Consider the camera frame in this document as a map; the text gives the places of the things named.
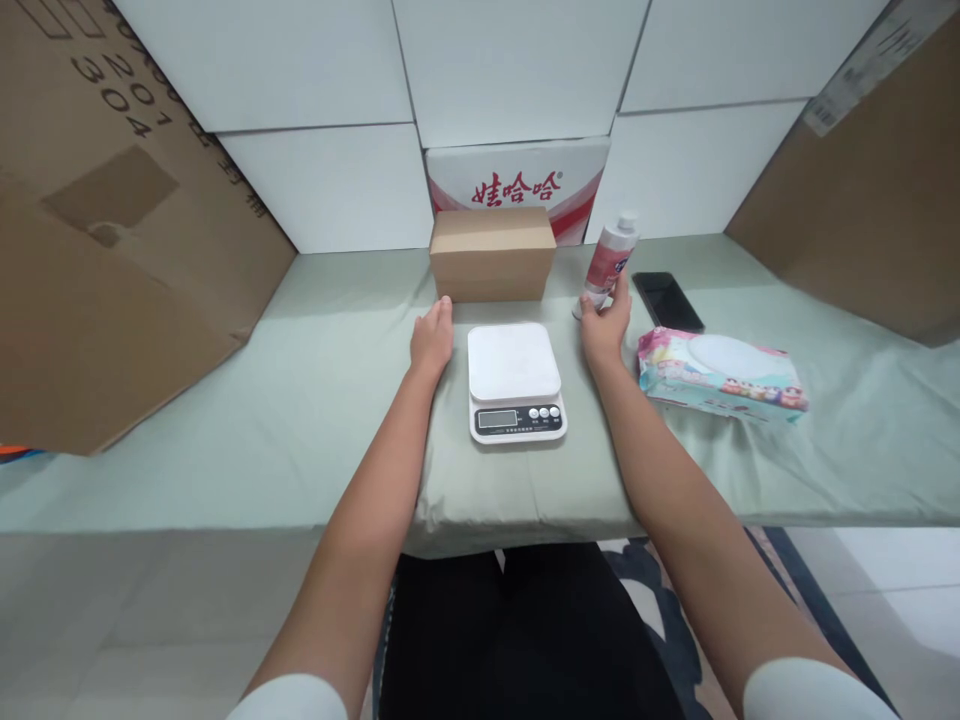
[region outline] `forearm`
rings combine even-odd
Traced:
[[[738,714],[750,675],[799,656],[847,670],[773,579],[723,497],[619,358],[594,368],[631,506]]]
[[[334,686],[351,716],[359,712],[416,505],[435,387],[435,378],[404,377],[247,692],[284,674],[310,673]]]

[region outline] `wahaha logo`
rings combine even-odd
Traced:
[[[558,181],[562,179],[563,171],[551,170],[543,182],[535,182],[531,187],[524,181],[521,170],[512,183],[505,185],[500,180],[500,174],[494,173],[489,184],[484,182],[473,188],[471,199],[475,203],[486,204],[487,207],[500,207],[504,200],[509,200],[511,205],[519,205],[526,198],[526,193],[540,200],[549,200],[553,197],[553,191],[560,189]]]

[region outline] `wet wipes package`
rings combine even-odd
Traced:
[[[795,423],[809,407],[780,350],[658,327],[640,338],[637,354],[651,400],[759,423]]]

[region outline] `scale display screen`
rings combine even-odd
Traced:
[[[480,413],[480,427],[513,427],[517,424],[516,410],[496,410],[494,412]]]

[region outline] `smartphone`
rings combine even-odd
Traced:
[[[633,283],[655,325],[692,333],[703,332],[703,322],[672,273],[634,273]]]

